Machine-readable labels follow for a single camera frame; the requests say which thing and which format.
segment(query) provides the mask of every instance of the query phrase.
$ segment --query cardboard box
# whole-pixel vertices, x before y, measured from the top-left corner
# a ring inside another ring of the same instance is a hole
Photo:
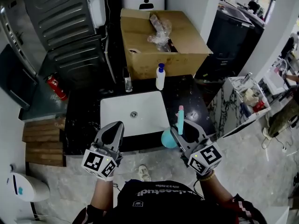
[[[170,39],[178,52],[161,52],[154,43],[147,41],[149,35],[156,34],[149,20],[151,13],[171,22]],[[212,53],[196,28],[180,11],[122,9],[121,33],[132,79],[155,78],[159,63],[165,64],[166,76],[195,75],[205,58]]]

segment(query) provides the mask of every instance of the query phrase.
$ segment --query blue pump cap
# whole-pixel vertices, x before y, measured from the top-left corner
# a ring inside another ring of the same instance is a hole
[[[159,72],[160,72],[160,73],[163,73],[164,66],[165,66],[165,65],[164,65],[163,63],[160,63],[160,64],[159,64]]]

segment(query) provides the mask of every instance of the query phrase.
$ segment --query sink drain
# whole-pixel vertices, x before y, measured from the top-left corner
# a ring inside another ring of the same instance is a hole
[[[136,118],[137,115],[138,115],[138,113],[137,113],[136,111],[133,111],[133,112],[130,113],[130,116],[131,116],[132,118]]]

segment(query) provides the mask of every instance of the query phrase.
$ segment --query white bottle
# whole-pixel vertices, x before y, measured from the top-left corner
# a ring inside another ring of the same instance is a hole
[[[160,63],[159,67],[157,68],[157,76],[156,76],[156,87],[158,88],[158,90],[163,90],[164,80],[165,80],[164,64]]]

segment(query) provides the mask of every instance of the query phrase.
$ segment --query marble floor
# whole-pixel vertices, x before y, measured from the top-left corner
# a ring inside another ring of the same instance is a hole
[[[282,144],[276,139],[262,149],[264,137],[261,119],[237,134],[219,139],[224,160],[216,168],[221,183],[233,194],[239,194],[263,210],[269,206],[287,206],[293,190],[292,181],[299,171],[298,129],[285,129],[278,140],[287,146],[282,153]],[[195,173],[180,160],[178,150],[160,150],[144,154],[127,155],[115,172],[114,182],[121,189],[130,179],[138,179],[137,169],[145,164],[153,181],[173,180],[192,188]],[[71,223],[76,215],[90,203],[96,178],[81,168],[81,159],[67,157],[67,167],[57,168],[30,164],[32,175],[46,182],[50,198],[35,203],[36,211],[48,223]],[[114,188],[114,205],[119,191]],[[290,211],[288,223],[299,222],[296,211]]]

